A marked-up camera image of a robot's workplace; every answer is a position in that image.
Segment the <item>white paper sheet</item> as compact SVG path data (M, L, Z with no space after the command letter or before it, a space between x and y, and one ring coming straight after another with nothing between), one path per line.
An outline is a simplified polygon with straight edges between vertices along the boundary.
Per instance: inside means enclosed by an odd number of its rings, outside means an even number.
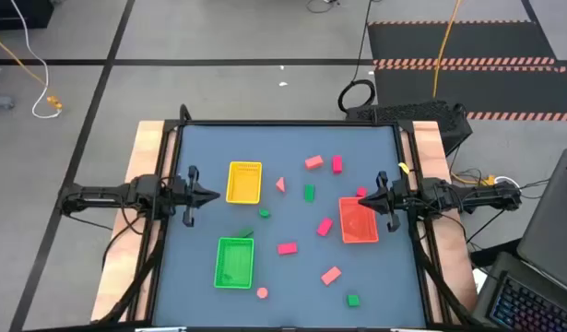
M480 292L489 275L483 269L476 267L472 270L472 273L476 285L476 290L477 292Z

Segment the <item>grey laptop with lit keyboard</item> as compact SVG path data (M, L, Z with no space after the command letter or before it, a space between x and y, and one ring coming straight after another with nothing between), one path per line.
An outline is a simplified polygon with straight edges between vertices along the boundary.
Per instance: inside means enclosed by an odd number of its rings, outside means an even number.
M471 254L489 267L472 316L506 331L567 332L567 149L524 235Z

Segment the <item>green plastic basket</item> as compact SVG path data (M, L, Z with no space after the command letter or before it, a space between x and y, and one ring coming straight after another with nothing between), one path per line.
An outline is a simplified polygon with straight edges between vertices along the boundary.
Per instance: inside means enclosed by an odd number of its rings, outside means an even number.
M254 276L254 239L220 237L215 265L214 287L248 290Z

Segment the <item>black hazard-striped floor mat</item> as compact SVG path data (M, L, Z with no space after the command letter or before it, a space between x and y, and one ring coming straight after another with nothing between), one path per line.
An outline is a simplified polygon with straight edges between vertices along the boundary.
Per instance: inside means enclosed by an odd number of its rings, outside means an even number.
M369 25L377 65L552 65L547 39L528 20L375 21Z
M422 66L375 71L383 106L460 103L473 120L567 122L567 66Z

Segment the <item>orange plastic basket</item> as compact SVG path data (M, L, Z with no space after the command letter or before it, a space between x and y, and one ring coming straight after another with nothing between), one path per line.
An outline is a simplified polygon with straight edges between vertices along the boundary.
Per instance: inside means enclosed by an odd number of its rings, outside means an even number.
M359 203L359 197L341 197L339 219L343 243L377 243L375 212Z

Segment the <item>black box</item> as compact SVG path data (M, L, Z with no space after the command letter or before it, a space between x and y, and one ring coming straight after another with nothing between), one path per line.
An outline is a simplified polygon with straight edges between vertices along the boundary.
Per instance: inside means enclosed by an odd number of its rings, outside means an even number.
M53 14L50 0L0 0L0 30L22 30L20 17L23 17L28 29L44 29Z

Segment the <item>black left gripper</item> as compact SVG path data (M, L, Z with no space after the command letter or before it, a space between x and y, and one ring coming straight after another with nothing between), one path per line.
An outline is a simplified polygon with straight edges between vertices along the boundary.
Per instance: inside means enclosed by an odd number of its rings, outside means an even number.
M195 224L193 209L219 198L220 193L204 188L198 183L199 170L192 165L188 168L187 179L176 176L168 185L167 214L174 216L177 206L185 206L182 222L186 227L192 228Z

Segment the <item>light wooden table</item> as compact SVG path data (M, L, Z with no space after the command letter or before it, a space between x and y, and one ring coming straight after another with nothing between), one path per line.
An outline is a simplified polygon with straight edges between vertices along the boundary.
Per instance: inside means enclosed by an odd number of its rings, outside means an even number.
M154 172L158 161L161 162L161 173L163 175L169 173L176 134L169 133L168 143L163 144L164 125L163 121L139 123L125 176L127 181L135 176ZM404 156L407 165L411 166L413 157L418 156L424 176L447 178L448 166L443 152L439 126L435 122L417 121L413 124L413 133L417 148L405 147ZM478 294L463 231L455 225L458 220L460 218L457 213L447 212L444 217L434 221L435 242L445 282L457 299L467 309L472 310L477 304ZM157 223L149 224L143 219L135 223L137 230L151 232L148 237L142 237L131 231L120 233L123 225L123 215L118 213L112 232L117 239L106 255L90 318L92 321L102 318L120 299L136 273L139 255L148 255L158 238L159 224Z

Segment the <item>yellow plastic basket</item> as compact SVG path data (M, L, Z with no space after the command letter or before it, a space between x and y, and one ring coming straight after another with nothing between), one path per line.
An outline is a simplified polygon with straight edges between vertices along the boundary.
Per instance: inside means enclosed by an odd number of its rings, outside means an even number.
M229 167L226 202L256 205L260 202L261 185L261 162L232 161Z

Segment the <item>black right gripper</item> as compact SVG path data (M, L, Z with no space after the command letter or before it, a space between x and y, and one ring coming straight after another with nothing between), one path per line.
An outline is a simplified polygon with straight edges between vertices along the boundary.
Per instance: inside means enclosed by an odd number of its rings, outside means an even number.
M378 190L375 193L360 198L359 204L361 206L380 215L386 215L388 218L386 228L389 232L396 232L401 226L401 221L396 214L398 210L407 213L409 225L412 227L418 225L419 216L414 196L404 180L393 181L392 186L388 187L387 174L385 171L380 171L377 175L377 186Z

